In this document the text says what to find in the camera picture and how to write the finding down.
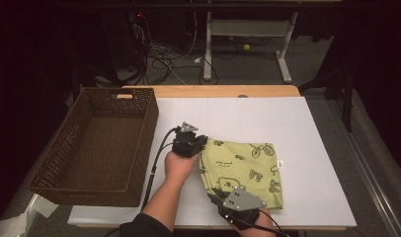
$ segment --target table leg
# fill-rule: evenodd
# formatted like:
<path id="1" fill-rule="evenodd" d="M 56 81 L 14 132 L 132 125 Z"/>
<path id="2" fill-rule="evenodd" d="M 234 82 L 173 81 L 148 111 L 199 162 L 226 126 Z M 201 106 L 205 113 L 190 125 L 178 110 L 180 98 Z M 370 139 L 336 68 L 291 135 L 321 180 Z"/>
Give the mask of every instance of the table leg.
<path id="1" fill-rule="evenodd" d="M 204 54 L 204 66 L 203 66 L 203 80 L 205 81 L 210 81 L 210 79 L 212 78 L 211 75 L 212 54 L 210 51 L 211 19 L 212 19 L 211 13 L 208 12 L 206 18 L 206 53 Z"/>
<path id="2" fill-rule="evenodd" d="M 287 84 L 290 84 L 292 82 L 292 78 L 290 77 L 290 73 L 287 68 L 284 56 L 286 55 L 287 47 L 289 46 L 290 38 L 292 37 L 292 32 L 293 28 L 295 27 L 297 16 L 297 12 L 292 13 L 292 15 L 290 16 L 289 25 L 287 26 L 286 33 L 284 35 L 283 47 L 281 50 L 276 51 L 278 64 L 281 69 L 281 76 L 283 77 L 283 81 Z"/>

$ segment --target black cable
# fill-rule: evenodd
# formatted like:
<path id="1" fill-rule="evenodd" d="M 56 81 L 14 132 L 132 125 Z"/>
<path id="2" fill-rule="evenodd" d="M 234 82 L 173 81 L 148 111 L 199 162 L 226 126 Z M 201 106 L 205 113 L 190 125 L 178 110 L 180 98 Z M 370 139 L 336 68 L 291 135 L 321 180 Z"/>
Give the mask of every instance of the black cable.
<path id="1" fill-rule="evenodd" d="M 250 226 L 250 227 L 252 227 L 252 228 L 256 228 L 256 229 L 260 229 L 260 230 L 263 230 L 263 231 L 268 231 L 268 232 L 271 232 L 271 233 L 275 233 L 275 234 L 279 234 L 279 235 L 283 235 L 283 236 L 289 237 L 288 234 L 283 233 L 283 232 L 281 232 L 281 231 L 277 231 L 277 230 L 275 230 L 275 229 L 263 227 L 263 226 L 257 225 L 257 224 L 252 224 L 252 223 L 249 223 L 249 222 L 244 221 L 244 220 L 242 220 L 242 219 L 234 218 L 233 216 L 231 216 L 231 218 L 232 218 L 232 220 L 238 221 L 238 222 L 240 222 L 240 223 L 242 223 L 242 224 L 245 224 L 245 225 L 247 225 L 247 226 Z"/>
<path id="2" fill-rule="evenodd" d="M 203 68 L 200 66 L 180 66 L 180 67 L 173 67 L 173 69 L 186 69 L 186 68 L 197 68 L 200 70 L 200 74 L 198 76 L 198 80 L 201 79 L 201 76 L 203 75 Z"/>
<path id="3" fill-rule="evenodd" d="M 275 222 L 275 220 L 269 214 L 265 213 L 264 211 L 262 211 L 260 209 L 259 209 L 259 211 L 262 212 L 264 215 L 266 215 L 271 221 L 273 221 L 274 224 L 277 226 L 277 228 L 281 231 L 281 227 Z"/>
<path id="4" fill-rule="evenodd" d="M 216 71 L 215 71 L 215 68 L 213 68 L 213 66 L 207 61 L 206 58 L 204 59 L 204 61 L 205 61 L 207 64 L 209 64 L 210 68 L 211 68 L 212 71 L 213 71 L 213 74 L 215 74 L 216 81 L 215 81 L 215 83 L 213 83 L 212 85 L 217 85 L 218 82 L 219 82 L 219 78 L 218 78 L 218 74 L 217 74 Z M 199 79 L 199 81 L 200 81 L 200 85 L 210 85 L 210 84 L 203 84 L 203 83 L 201 82 L 201 79 Z"/>
<path id="5" fill-rule="evenodd" d="M 143 85 L 149 85 L 148 77 L 145 75 L 144 78 L 142 79 L 142 84 Z"/>
<path id="6" fill-rule="evenodd" d="M 234 41 L 231 41 L 231 40 L 226 40 L 226 41 L 227 41 L 227 42 L 230 42 L 230 43 L 234 46 L 234 48 L 235 48 L 235 53 L 234 53 L 234 55 L 232 55 L 232 56 L 230 56 L 230 57 L 223 57 L 223 56 L 219 55 L 218 53 L 215 53 L 214 55 L 215 55 L 216 57 L 222 59 L 222 60 L 231 60 L 231 59 L 236 58 L 236 57 L 238 56 L 238 52 L 240 51 L 240 50 L 238 49 L 237 44 L 236 44 Z"/>
<path id="7" fill-rule="evenodd" d="M 148 68 L 148 54 L 145 55 L 145 65 L 147 65 L 147 68 Z M 148 85 L 149 83 L 148 83 L 148 77 L 147 77 L 146 73 L 142 76 L 142 85 L 145 85 L 145 80 L 147 81 L 147 85 Z"/>
<path id="8" fill-rule="evenodd" d="M 141 74 L 136 78 L 136 81 L 133 83 L 133 85 L 137 85 L 137 84 L 139 83 L 139 81 L 140 81 L 141 79 L 143 79 L 143 78 L 146 76 L 147 64 L 146 64 L 146 62 L 143 62 L 142 64 L 143 64 L 143 66 L 144 66 L 143 73 L 141 73 Z"/>
<path id="9" fill-rule="evenodd" d="M 174 52 L 174 53 L 176 53 L 176 54 L 178 54 L 178 56 L 176 56 L 176 57 L 171 57 L 171 56 L 166 56 L 166 57 L 168 57 L 169 59 L 179 59 L 179 58 L 182 58 L 182 57 L 185 57 L 185 56 L 187 56 L 187 54 L 188 54 L 188 52 L 192 49 L 192 51 L 194 51 L 194 50 L 201 50 L 201 49 L 203 49 L 203 48 L 198 48 L 198 49 L 195 49 L 195 46 L 194 47 L 192 47 L 192 42 L 191 42 L 191 46 L 189 46 L 189 47 L 187 47 L 187 46 L 180 46 L 180 48 L 182 48 L 182 49 L 184 49 L 184 50 L 188 50 L 188 52 L 186 52 L 186 53 L 180 53 L 177 49 L 175 49 L 175 48 L 173 48 L 173 46 L 175 46 L 176 44 L 175 43 L 173 43 L 173 42 L 171 42 L 171 41 L 169 41 L 169 40 L 167 40 L 167 39 L 159 39 L 159 41 L 157 41 L 157 42 L 155 42 L 155 44 L 156 44 L 156 47 L 157 47 L 157 49 L 155 49 L 155 51 L 158 53 L 158 54 L 162 54 L 162 53 L 165 53 L 165 52 L 167 52 L 167 51 L 171 51 L 171 52 Z"/>
<path id="10" fill-rule="evenodd" d="M 250 44 L 251 46 L 266 46 L 267 44 L 269 44 L 272 40 L 276 39 L 277 37 L 242 37 L 240 39 L 243 39 L 245 41 L 239 41 L 239 40 L 235 40 L 235 39 L 227 39 L 230 40 L 232 42 L 235 43 L 239 43 L 239 44 Z"/>
<path id="11" fill-rule="evenodd" d="M 149 57 L 153 58 L 153 61 L 151 62 L 151 66 L 152 66 L 154 69 L 167 69 L 164 76 L 162 76 L 162 77 L 160 77 L 160 78 L 157 78 L 157 79 L 155 79 L 155 80 L 153 80 L 153 81 L 151 81 L 151 82 L 149 83 L 149 85 L 157 85 L 157 84 L 160 84 L 160 83 L 164 82 L 164 81 L 166 80 L 166 78 L 173 72 L 174 63 L 173 63 L 173 61 L 172 61 L 172 59 L 171 59 L 170 57 L 166 57 L 166 58 L 164 58 L 163 56 L 161 56 L 161 57 L 149 56 Z M 155 63 L 157 60 L 158 60 L 159 62 L 161 62 L 161 63 L 164 65 L 164 67 L 157 67 L 157 66 L 155 66 L 154 63 Z"/>
<path id="12" fill-rule="evenodd" d="M 125 82 L 125 83 L 128 83 L 128 82 L 130 82 L 130 81 L 133 81 L 133 80 L 135 80 L 135 79 L 138 79 L 138 78 L 140 78 L 142 75 L 145 74 L 146 70 L 147 70 L 147 66 L 146 66 L 145 62 L 142 61 L 141 64 L 139 65 L 139 67 L 138 67 L 138 70 L 135 72 L 135 74 L 129 76 L 129 77 L 126 78 L 126 79 L 123 79 L 122 81 Z"/>
<path id="13" fill-rule="evenodd" d="M 158 161 L 158 157 L 160 156 L 160 153 L 163 151 L 163 149 L 166 148 L 168 145 L 170 145 L 170 144 L 167 144 L 167 145 L 164 146 L 164 142 L 166 142 L 166 140 L 167 140 L 167 138 L 169 137 L 170 133 L 172 133 L 173 131 L 176 131 L 176 129 L 177 129 L 176 127 L 170 129 L 170 130 L 167 132 L 167 134 L 164 136 L 163 141 L 161 142 L 160 148 L 158 149 L 157 155 L 155 156 L 155 160 L 154 160 L 154 163 L 153 163 L 152 168 L 151 168 L 151 175 L 149 176 L 149 181 L 148 181 L 148 185 L 147 185 L 147 190 L 145 191 L 144 202 L 142 203 L 141 210 L 142 210 L 143 208 L 145 208 L 145 206 L 146 206 L 147 203 L 148 203 L 149 195 L 150 195 L 150 193 L 151 193 L 152 183 L 153 183 L 153 181 L 154 181 L 155 171 L 157 170 L 157 161 Z"/>

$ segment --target wooden table edge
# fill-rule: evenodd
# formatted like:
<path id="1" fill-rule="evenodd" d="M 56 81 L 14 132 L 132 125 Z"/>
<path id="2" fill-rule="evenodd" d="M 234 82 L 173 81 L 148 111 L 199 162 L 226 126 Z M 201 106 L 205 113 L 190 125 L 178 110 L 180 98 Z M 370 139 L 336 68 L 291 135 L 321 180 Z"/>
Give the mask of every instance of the wooden table edge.
<path id="1" fill-rule="evenodd" d="M 232 98 L 232 97 L 299 97 L 292 85 L 161 85 L 124 86 L 124 88 L 153 88 L 157 98 Z"/>
<path id="2" fill-rule="evenodd" d="M 119 228 L 118 224 L 74 224 L 80 228 Z M 345 231 L 353 226 L 282 226 L 283 231 L 307 231 L 307 230 L 327 230 L 327 231 Z M 176 225 L 175 229 L 191 229 L 191 230 L 231 230 L 228 226 L 194 226 L 194 225 Z"/>

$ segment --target metal stand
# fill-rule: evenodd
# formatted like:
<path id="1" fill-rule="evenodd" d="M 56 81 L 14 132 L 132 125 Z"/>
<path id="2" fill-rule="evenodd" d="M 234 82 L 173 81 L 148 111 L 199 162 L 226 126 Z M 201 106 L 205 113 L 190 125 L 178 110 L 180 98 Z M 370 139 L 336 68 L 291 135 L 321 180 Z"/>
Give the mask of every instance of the metal stand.
<path id="1" fill-rule="evenodd" d="M 210 81 L 211 79 L 211 36 L 284 37 L 282 49 L 276 51 L 276 57 L 284 83 L 290 84 L 292 78 L 290 77 L 284 56 L 289 46 L 297 16 L 297 12 L 292 13 L 290 21 L 213 20 L 211 13 L 208 12 L 206 19 L 206 50 L 204 55 L 203 80 Z"/>

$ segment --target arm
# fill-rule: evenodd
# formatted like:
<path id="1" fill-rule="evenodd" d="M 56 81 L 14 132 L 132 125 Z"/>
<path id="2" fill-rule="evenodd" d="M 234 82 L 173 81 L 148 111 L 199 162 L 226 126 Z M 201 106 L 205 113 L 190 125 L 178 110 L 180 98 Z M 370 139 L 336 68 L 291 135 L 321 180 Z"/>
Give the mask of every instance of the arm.
<path id="1" fill-rule="evenodd" d="M 198 158 L 198 154 L 188 159 L 169 152 L 165 159 L 166 179 L 141 212 L 173 231 L 182 187 Z"/>
<path id="2" fill-rule="evenodd" d="M 266 208 L 261 208 L 262 211 L 264 211 L 266 214 L 271 215 L 270 212 Z M 266 228 L 274 229 L 274 224 L 272 223 L 271 219 L 263 214 L 261 211 L 259 212 L 260 216 L 256 220 L 256 225 L 260 225 Z M 249 228 L 246 230 L 239 230 L 237 226 L 233 225 L 232 223 L 229 223 L 233 229 L 235 229 L 241 237 L 276 237 L 276 234 L 256 229 L 256 228 Z"/>

